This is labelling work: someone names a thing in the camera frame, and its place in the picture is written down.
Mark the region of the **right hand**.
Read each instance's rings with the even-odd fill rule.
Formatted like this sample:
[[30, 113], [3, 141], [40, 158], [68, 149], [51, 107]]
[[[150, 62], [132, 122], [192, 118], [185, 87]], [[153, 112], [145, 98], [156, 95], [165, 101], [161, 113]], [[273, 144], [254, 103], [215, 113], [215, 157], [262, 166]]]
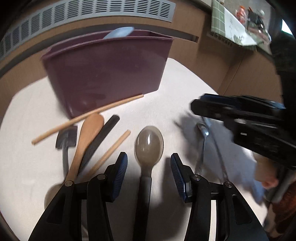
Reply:
[[277, 168], [274, 162], [255, 152], [253, 152], [253, 156], [256, 161], [255, 180], [259, 181], [265, 189], [276, 187], [279, 181], [276, 177]]

